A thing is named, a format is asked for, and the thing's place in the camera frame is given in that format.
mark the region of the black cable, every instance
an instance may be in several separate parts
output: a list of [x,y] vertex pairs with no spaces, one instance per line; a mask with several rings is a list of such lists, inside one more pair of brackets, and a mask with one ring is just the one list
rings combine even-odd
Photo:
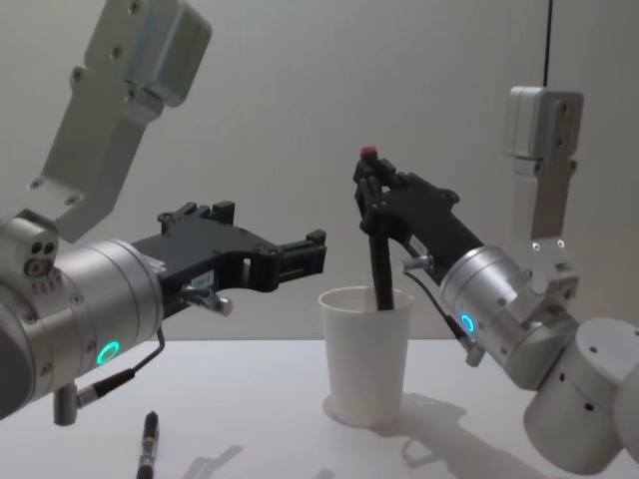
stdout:
[[450,314],[446,314],[446,311],[443,310],[443,308],[437,302],[437,299],[435,299],[434,294],[430,292],[428,287],[417,276],[415,276],[413,273],[409,271],[406,271],[404,275],[408,276],[410,279],[415,281],[417,285],[423,290],[423,292],[426,293],[428,298],[432,301],[433,306],[435,306],[435,309],[437,309],[437,312],[441,314],[441,317],[445,321],[446,325],[452,331],[452,334],[455,336],[455,339],[459,340],[468,336],[468,334],[466,334],[466,331],[464,331],[461,328],[461,326],[457,324],[457,321],[455,321],[454,317],[452,317]]
[[133,368],[134,372],[138,372],[140,369],[142,369],[144,366],[146,366],[151,361],[153,361],[156,357],[158,357],[158,355],[160,355],[162,351],[164,351],[166,341],[164,338],[164,331],[162,330],[162,327],[158,329],[158,342],[159,342],[158,348],[155,351],[153,351],[151,354],[149,354],[147,357],[145,357],[142,361],[140,361],[140,363]]
[[126,384],[131,379],[133,379],[137,372],[140,371],[144,366],[149,364],[153,359],[158,357],[158,355],[164,350],[166,346],[166,341],[164,337],[164,331],[162,327],[158,329],[157,332],[159,345],[158,347],[147,357],[145,357],[142,361],[140,361],[135,367],[125,369],[124,371],[117,372],[106,379],[102,379],[101,381],[97,381],[93,383],[89,387],[93,387],[96,391],[96,395],[98,398],[104,397],[120,386]]
[[550,40],[552,37],[552,17],[554,1],[548,0],[548,18],[546,22],[546,53],[543,63],[543,86],[548,86],[548,69],[550,68]]

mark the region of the table surface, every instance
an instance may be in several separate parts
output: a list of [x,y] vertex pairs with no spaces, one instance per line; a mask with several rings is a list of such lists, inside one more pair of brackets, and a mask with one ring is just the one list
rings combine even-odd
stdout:
[[[114,359],[79,385],[134,364],[152,343]],[[160,416],[156,479],[559,479],[528,442],[532,394],[487,357],[464,363],[454,341],[412,341],[399,421],[355,429],[325,413],[322,341],[169,342],[138,377],[52,424],[46,397],[0,423],[0,476],[136,476],[145,415]],[[624,451],[598,479],[639,477]]]

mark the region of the white wall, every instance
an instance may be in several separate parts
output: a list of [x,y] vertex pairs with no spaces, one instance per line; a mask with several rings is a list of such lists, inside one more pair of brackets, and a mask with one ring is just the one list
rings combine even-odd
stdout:
[[[584,272],[577,310],[631,319],[637,280],[626,265],[638,265],[631,255],[637,217],[613,217],[630,215],[637,193],[605,190],[600,179],[625,187],[633,182],[621,164],[628,163],[636,128],[623,126],[625,137],[612,132],[612,121],[623,122],[602,97],[616,96],[617,110],[623,110],[615,88],[622,67],[613,64],[617,52],[608,49],[627,48],[628,64],[634,50],[612,40],[587,46],[579,36],[586,27],[575,25],[568,12],[579,10],[582,1],[558,7],[557,22],[568,31],[557,36],[551,72],[557,86],[594,93],[587,100],[583,168],[568,222],[569,244]],[[505,104],[511,86],[541,81],[545,2],[193,3],[214,23],[215,41],[191,98],[151,125],[116,210],[83,240],[137,240],[156,233],[157,213],[187,201],[232,200],[237,224],[280,242],[323,228],[329,250],[324,275],[267,295],[233,291],[232,317],[188,311],[168,322],[171,337],[318,337],[317,296],[332,287],[370,283],[351,183],[363,145],[375,144],[402,170],[455,189],[462,197],[459,216],[485,242],[509,245],[513,178],[501,156]],[[585,2],[578,18],[601,36],[622,35],[612,13],[603,15],[606,26],[596,26],[599,3]],[[70,96],[67,78],[81,62],[102,5],[0,2],[0,201],[18,194],[46,158]],[[618,13],[628,30],[630,13]],[[581,71],[580,56],[595,63]],[[572,63],[558,64],[560,57]],[[583,78],[588,75],[589,83]],[[630,88],[633,77],[623,81]],[[600,118],[602,112],[607,116]],[[636,127],[636,114],[624,114]],[[604,146],[606,139],[617,143]],[[606,167],[613,164],[618,167]],[[423,295],[403,279],[397,284],[417,296],[414,334],[445,335]]]
[[584,93],[566,239],[580,318],[639,324],[639,2],[559,0],[549,86]]

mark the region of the pen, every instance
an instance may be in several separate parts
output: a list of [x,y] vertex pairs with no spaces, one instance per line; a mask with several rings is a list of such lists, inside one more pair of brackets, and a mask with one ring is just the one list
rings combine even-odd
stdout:
[[156,453],[158,452],[158,438],[160,437],[160,420],[158,414],[150,412],[144,421],[142,434],[142,452],[138,467],[137,479],[153,479]]

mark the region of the cup rim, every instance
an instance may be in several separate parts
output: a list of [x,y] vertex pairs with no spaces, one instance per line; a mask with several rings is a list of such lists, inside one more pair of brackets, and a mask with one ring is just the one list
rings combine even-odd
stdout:
[[336,306],[327,304],[324,301],[324,298],[327,297],[330,294],[333,294],[333,293],[336,293],[336,292],[340,292],[340,291],[354,290],[354,289],[368,289],[368,290],[370,290],[370,289],[374,289],[374,286],[336,287],[335,289],[330,289],[330,290],[328,290],[326,292],[323,292],[318,298],[318,303],[319,303],[319,305],[321,307],[325,307],[326,309],[330,309],[332,311],[345,312],[345,313],[348,313],[348,314],[361,314],[361,315],[364,315],[364,314],[373,314],[373,313],[374,314],[392,314],[392,313],[394,313],[396,311],[402,311],[404,309],[412,308],[414,306],[414,302],[415,302],[414,296],[411,296],[407,292],[404,292],[404,291],[402,291],[400,289],[396,289],[396,288],[394,288],[392,290],[392,292],[394,294],[400,294],[400,295],[408,298],[408,302],[405,305],[401,306],[401,307],[396,307],[395,309],[389,309],[389,310],[386,310],[386,311],[362,311],[360,309],[346,309],[346,308],[343,308],[343,307],[336,307]]

